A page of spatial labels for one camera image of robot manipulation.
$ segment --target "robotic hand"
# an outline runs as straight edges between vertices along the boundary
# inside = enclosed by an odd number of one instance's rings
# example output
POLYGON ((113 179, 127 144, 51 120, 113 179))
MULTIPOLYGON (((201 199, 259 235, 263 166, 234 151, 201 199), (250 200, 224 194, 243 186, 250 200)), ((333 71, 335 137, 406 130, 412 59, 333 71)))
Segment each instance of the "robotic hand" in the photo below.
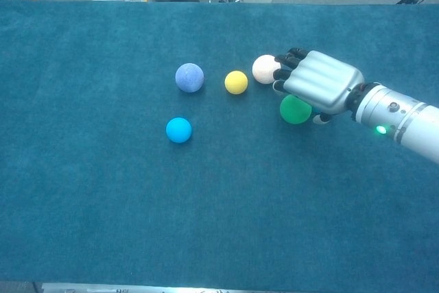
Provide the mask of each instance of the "robotic hand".
POLYGON ((275 61, 288 69, 273 73, 273 89, 320 109, 314 123, 326 124, 351 111, 357 123, 439 164, 438 108, 380 83, 366 83, 358 69, 318 51, 293 48, 275 61))

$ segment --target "teal felt surface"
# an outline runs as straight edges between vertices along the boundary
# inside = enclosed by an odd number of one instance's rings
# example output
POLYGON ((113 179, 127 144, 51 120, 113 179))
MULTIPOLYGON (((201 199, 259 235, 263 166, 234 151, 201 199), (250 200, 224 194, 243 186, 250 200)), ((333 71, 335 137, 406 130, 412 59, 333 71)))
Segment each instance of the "teal felt surface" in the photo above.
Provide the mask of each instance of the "teal felt surface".
POLYGON ((0 279, 439 290, 439 167, 292 126, 251 76, 290 47, 439 105, 439 6, 0 1, 0 279), (183 63, 201 91, 175 84, 183 63), (248 74, 229 95, 229 71, 248 74), (173 117, 188 143, 165 134, 173 117))

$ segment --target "blue ball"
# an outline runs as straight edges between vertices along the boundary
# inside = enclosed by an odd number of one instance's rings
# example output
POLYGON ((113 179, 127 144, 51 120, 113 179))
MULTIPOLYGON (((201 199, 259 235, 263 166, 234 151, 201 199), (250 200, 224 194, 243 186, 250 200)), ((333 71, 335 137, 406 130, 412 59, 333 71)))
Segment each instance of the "blue ball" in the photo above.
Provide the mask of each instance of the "blue ball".
POLYGON ((166 135, 172 142, 184 143, 192 135, 192 126, 185 118, 173 118, 166 125, 166 135))
POLYGON ((193 93, 201 89, 204 83, 203 70, 198 65, 186 63, 176 72, 176 83, 179 89, 193 93))

